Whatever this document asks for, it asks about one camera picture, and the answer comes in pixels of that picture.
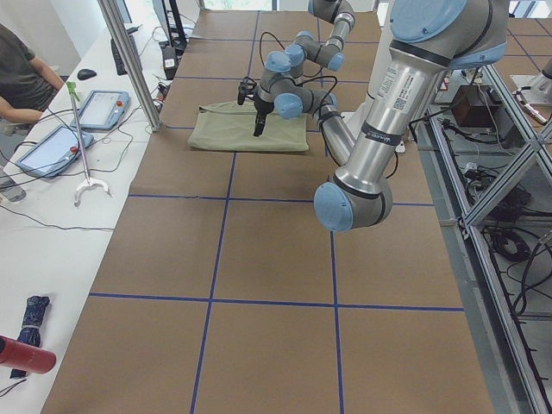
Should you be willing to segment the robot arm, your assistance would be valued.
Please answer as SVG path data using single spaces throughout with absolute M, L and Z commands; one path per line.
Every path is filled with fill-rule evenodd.
M 339 71 L 345 60 L 345 41 L 355 25 L 354 10 L 345 0 L 310 0 L 308 11 L 314 17 L 330 23 L 333 28 L 325 43 L 315 41 L 310 32 L 301 31 L 293 43 L 284 49 L 291 62 L 290 74 L 293 78 L 304 75 L 306 60 L 317 64 L 320 69 Z
M 313 117 L 337 164 L 333 178 L 314 196 L 320 223 L 348 231 L 381 223 L 392 209 L 385 170 L 415 116 L 427 108 L 447 70 L 469 69 L 500 60 L 506 49 L 506 1 L 397 1 L 390 7 L 366 101 L 349 121 L 333 96 L 299 84 L 305 61 L 337 71 L 355 17 L 346 1 L 312 1 L 312 15 L 329 22 L 330 38 L 319 44 L 303 32 L 282 51 L 267 56 L 260 82 L 250 94 L 256 109 L 254 132 L 267 116 Z

